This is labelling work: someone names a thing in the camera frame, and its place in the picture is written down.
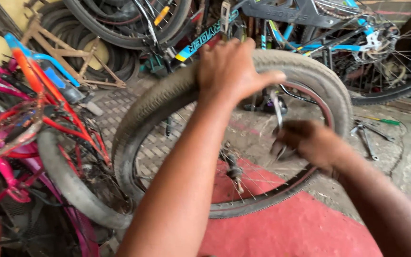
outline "red floor mat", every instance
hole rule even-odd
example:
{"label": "red floor mat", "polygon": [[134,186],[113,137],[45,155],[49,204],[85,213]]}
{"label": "red floor mat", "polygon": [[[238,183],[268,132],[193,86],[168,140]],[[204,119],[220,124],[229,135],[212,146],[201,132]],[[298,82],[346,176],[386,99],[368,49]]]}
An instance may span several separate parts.
{"label": "red floor mat", "polygon": [[[244,168],[243,177],[280,181],[273,173],[258,170],[250,162],[239,160]],[[226,165],[218,168],[225,170]],[[219,195],[229,199],[230,194],[219,193],[230,179],[223,174],[215,180],[214,201]],[[256,193],[270,184],[247,183]],[[367,228],[338,211],[301,192],[263,211],[232,219],[209,219],[207,231],[198,256],[217,257],[376,257],[382,256]]]}

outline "yellow wall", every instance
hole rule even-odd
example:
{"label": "yellow wall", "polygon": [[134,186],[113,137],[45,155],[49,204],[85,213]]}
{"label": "yellow wall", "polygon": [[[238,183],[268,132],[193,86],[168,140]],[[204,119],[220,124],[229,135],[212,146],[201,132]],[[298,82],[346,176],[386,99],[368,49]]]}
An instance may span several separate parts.
{"label": "yellow wall", "polygon": [[[49,2],[56,2],[59,0],[49,0]],[[29,9],[26,9],[23,7],[23,3],[28,2],[27,0],[0,0],[0,5],[3,7],[3,9],[7,12],[7,14],[14,20],[15,24],[22,30],[26,30],[26,26],[28,24],[28,19],[25,17],[25,14],[29,17],[31,15],[31,11]],[[41,6],[43,6],[42,3],[37,2],[36,5],[34,5],[34,9],[39,9]],[[9,47],[7,46],[7,43],[5,40],[0,37],[0,61],[5,60],[8,61],[7,57],[4,57],[3,54],[10,56],[10,50]],[[104,62],[107,62],[108,60],[108,52],[105,47],[105,45],[100,42],[100,45],[98,46],[97,56],[101,58]],[[99,69],[100,65],[98,61],[96,61],[95,58],[90,62],[90,66]]]}

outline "stack of tires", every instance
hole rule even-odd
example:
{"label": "stack of tires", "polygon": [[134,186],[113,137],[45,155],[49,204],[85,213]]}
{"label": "stack of tires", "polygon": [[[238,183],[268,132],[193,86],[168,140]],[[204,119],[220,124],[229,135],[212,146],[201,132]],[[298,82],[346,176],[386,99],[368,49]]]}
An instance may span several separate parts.
{"label": "stack of tires", "polygon": [[[71,11],[66,8],[62,1],[54,2],[41,7],[38,12],[42,14],[41,26],[54,34],[56,37],[77,50],[85,50],[96,35],[89,31],[78,21]],[[137,77],[139,72],[139,53],[131,49],[124,49],[119,46],[103,42],[106,51],[108,52],[108,60],[106,65],[115,73],[122,81],[128,83],[133,78]],[[46,51],[37,42],[32,42],[34,50],[39,53]],[[83,65],[83,58],[65,57],[65,60],[77,71]],[[114,82],[115,79],[103,67],[95,69],[90,65],[87,67],[85,76],[88,80]],[[114,89],[113,86],[104,86],[108,89]]]}

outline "bicycle tire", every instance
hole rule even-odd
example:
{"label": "bicycle tire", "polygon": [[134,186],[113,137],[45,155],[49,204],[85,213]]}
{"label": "bicycle tire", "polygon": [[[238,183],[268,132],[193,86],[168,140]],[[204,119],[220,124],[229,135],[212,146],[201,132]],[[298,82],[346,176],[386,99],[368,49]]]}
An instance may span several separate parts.
{"label": "bicycle tire", "polygon": [[[316,26],[306,26],[302,33],[301,44],[307,43],[314,38],[317,28]],[[368,97],[353,97],[352,95],[350,97],[353,105],[384,104],[401,98],[411,97],[411,82],[384,92],[371,93]]]}
{"label": "bicycle tire", "polygon": [[59,132],[48,128],[37,137],[39,157],[49,178],[64,197],[89,219],[111,229],[127,228],[131,214],[121,214],[106,206],[77,177],[58,147]]}
{"label": "bicycle tire", "polygon": [[[309,88],[323,98],[331,109],[335,132],[340,136],[345,136],[349,132],[350,98],[343,93],[341,88],[345,86],[335,73],[313,59],[286,51],[255,50],[253,59],[258,72],[278,69],[287,75],[288,80],[304,84],[308,82]],[[144,194],[143,190],[137,187],[132,173],[137,150],[155,125],[197,99],[199,89],[196,71],[197,63],[178,70],[154,85],[131,106],[117,129],[112,143],[114,172],[121,190],[137,203]],[[316,172],[304,175],[300,177],[303,178],[302,181],[293,184],[288,190],[274,193],[270,198],[245,208],[227,211],[211,209],[210,218],[241,216],[277,204],[307,186],[309,180],[316,176]]]}
{"label": "bicycle tire", "polygon": [[[64,4],[85,27],[100,36],[103,40],[127,49],[148,49],[148,46],[144,43],[144,38],[129,38],[115,32],[106,31],[105,27],[95,20],[77,0],[64,0]],[[180,27],[188,15],[190,6],[191,0],[182,0],[180,4],[177,5],[175,15],[169,20],[163,30],[157,34],[160,44],[168,41],[180,30]]]}

